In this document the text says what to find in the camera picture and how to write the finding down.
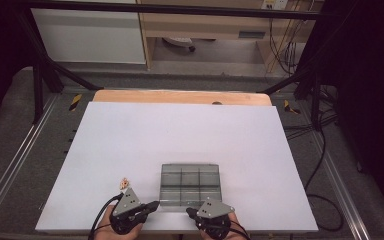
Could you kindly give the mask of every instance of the power strip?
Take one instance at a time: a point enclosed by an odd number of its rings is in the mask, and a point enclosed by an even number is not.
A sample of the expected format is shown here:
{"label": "power strip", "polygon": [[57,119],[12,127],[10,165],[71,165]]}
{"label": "power strip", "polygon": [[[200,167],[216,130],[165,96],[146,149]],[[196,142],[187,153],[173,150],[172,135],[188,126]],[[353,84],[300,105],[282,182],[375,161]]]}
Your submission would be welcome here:
{"label": "power strip", "polygon": [[264,0],[261,9],[285,10],[288,0]]}

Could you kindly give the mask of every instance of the gray floor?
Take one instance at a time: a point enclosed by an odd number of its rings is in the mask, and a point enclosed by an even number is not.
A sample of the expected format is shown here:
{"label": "gray floor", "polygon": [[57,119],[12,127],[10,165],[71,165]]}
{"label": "gray floor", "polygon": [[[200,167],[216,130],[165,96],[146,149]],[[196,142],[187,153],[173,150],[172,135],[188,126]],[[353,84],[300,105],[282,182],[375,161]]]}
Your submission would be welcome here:
{"label": "gray floor", "polygon": [[[82,72],[79,75],[91,82],[111,88],[244,92],[264,89],[285,76],[280,71],[267,75],[263,61],[257,54],[255,43],[207,40],[196,40],[195,43],[196,52],[189,53],[187,49],[170,46],[159,40],[154,68],[150,71],[120,68],[116,71],[108,70],[103,74],[101,68]],[[48,122],[0,205],[0,238],[39,239],[38,235],[41,235],[34,231],[40,216],[40,207],[46,202],[52,189],[64,161],[65,151],[69,150],[70,139],[75,136],[73,130],[77,128],[87,102],[93,97],[93,92],[81,90],[71,81],[65,80],[65,82],[68,86],[62,94],[58,95]],[[290,94],[292,91],[293,86],[289,86],[272,96],[273,104],[278,107],[284,126],[306,123],[302,114],[283,110],[285,99],[290,100],[293,108],[299,107]],[[78,107],[74,112],[68,111],[74,95],[78,92],[83,93]],[[31,73],[22,71],[14,78],[0,109],[0,178],[31,127],[33,103]],[[379,189],[371,176],[356,170],[356,162],[347,147],[340,125],[329,125],[324,132],[329,152],[371,238],[384,239],[384,199]],[[290,140],[289,144],[301,180],[305,183],[316,166],[320,153],[311,134]],[[308,193],[319,194],[338,203],[323,167],[316,174]],[[332,206],[316,199],[309,201],[318,223],[330,227],[338,224],[339,217]],[[317,233],[294,237],[296,239],[354,238],[347,223],[337,232],[321,230]],[[142,236],[141,239],[156,239],[156,237]],[[185,239],[197,238],[186,236]],[[289,236],[264,234],[253,236],[253,239],[289,239]]]}

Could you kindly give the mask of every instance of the yellow and black tape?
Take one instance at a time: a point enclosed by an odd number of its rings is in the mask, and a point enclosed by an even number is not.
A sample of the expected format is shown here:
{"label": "yellow and black tape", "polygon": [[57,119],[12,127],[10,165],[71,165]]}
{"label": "yellow and black tape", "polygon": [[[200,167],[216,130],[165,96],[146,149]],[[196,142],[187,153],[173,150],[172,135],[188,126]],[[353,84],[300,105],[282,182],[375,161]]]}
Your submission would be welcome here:
{"label": "yellow and black tape", "polygon": [[285,112],[293,112],[295,114],[300,114],[301,111],[299,109],[293,109],[289,106],[288,100],[285,100]]}
{"label": "yellow and black tape", "polygon": [[81,94],[76,94],[76,96],[73,98],[73,101],[71,102],[70,108],[68,110],[69,111],[76,110],[77,104],[79,104],[81,98],[82,98]]}

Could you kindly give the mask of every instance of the transparent plastic box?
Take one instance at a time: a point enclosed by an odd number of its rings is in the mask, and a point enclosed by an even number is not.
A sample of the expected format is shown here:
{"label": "transparent plastic box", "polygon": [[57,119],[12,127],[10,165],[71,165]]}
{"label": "transparent plastic box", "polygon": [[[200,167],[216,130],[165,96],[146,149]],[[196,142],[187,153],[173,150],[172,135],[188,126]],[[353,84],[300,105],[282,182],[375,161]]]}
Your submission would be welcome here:
{"label": "transparent plastic box", "polygon": [[219,166],[163,164],[160,205],[166,209],[199,208],[207,198],[222,200]]}

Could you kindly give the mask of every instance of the white tabletop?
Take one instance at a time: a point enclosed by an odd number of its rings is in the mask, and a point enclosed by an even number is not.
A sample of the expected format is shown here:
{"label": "white tabletop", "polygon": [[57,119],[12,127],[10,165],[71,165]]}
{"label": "white tabletop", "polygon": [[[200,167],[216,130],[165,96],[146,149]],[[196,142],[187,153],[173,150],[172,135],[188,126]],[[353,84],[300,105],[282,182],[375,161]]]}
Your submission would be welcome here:
{"label": "white tabletop", "polygon": [[[159,198],[165,163],[218,164],[223,202],[251,233],[317,231],[275,107],[90,102],[36,230],[89,231],[126,177]],[[160,207],[144,233],[197,231]]]}

